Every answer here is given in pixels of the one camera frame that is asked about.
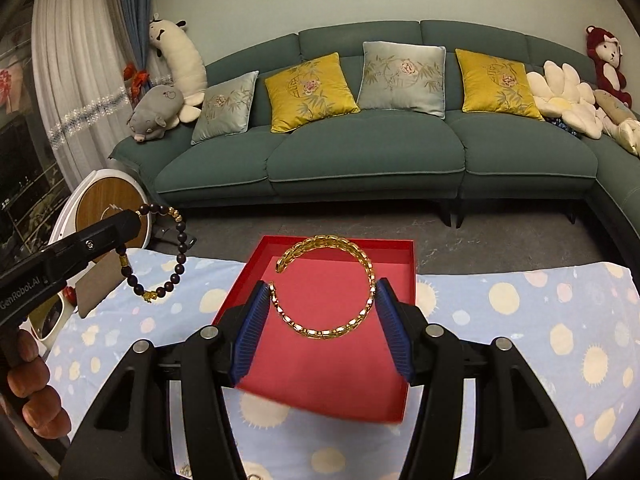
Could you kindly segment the person's left hand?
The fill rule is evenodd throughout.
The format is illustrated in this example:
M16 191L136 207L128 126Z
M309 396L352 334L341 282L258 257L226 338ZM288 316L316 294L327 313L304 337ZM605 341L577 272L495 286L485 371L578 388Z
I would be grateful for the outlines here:
M39 354L38 344L29 332L19 330L15 348L20 362L6 378L11 391L26 400L22 407L26 424L45 439L66 437L72 429L70 415L62 407L58 392L49 385L50 370Z

